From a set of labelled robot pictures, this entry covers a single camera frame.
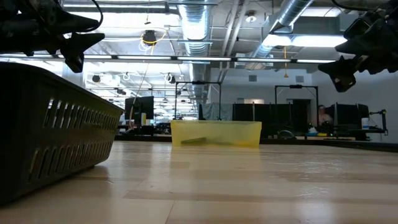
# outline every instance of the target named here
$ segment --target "translucent yellow container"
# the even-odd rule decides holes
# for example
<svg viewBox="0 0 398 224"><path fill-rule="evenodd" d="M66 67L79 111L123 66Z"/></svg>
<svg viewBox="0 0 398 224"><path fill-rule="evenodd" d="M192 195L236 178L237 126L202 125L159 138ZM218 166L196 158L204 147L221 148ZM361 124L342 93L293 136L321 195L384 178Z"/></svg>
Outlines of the translucent yellow container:
<svg viewBox="0 0 398 224"><path fill-rule="evenodd" d="M173 120L173 146L227 145L258 147L261 122L255 121L179 121Z"/></svg>

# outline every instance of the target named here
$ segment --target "black plastic basket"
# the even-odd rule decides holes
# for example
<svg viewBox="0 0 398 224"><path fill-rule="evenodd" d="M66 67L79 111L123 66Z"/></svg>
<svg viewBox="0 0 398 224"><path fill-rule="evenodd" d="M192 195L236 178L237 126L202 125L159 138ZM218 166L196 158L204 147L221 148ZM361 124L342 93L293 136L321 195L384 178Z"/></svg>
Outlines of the black plastic basket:
<svg viewBox="0 0 398 224"><path fill-rule="evenodd" d="M0 74L0 204L109 157L121 108L43 68Z"/></svg>

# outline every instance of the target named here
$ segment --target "wooden table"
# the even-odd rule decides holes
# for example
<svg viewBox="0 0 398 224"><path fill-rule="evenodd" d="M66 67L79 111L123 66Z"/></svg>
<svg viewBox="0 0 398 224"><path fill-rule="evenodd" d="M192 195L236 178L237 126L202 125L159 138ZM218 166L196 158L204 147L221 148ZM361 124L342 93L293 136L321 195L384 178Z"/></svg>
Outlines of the wooden table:
<svg viewBox="0 0 398 224"><path fill-rule="evenodd" d="M395 224L397 189L388 152L115 142L94 169L2 207L0 223Z"/></svg>

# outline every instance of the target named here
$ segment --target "person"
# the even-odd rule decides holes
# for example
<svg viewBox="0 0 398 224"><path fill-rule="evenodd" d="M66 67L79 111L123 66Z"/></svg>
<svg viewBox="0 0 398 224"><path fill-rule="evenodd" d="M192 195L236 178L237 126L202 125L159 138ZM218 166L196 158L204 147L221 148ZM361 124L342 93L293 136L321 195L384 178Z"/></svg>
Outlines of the person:
<svg viewBox="0 0 398 224"><path fill-rule="evenodd" d="M325 112L325 106L319 105L318 107L318 117L319 117L319 124L322 125L323 123L332 123L333 118Z"/></svg>

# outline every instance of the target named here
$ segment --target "light wood grain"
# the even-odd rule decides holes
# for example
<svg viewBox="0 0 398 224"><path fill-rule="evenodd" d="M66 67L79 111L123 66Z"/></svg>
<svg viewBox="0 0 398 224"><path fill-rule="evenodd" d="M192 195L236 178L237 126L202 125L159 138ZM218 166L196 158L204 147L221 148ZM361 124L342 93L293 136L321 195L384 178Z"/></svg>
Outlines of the light wood grain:
<svg viewBox="0 0 398 224"><path fill-rule="evenodd" d="M398 154L114 142L109 159L0 208L0 223L398 223Z"/></svg>

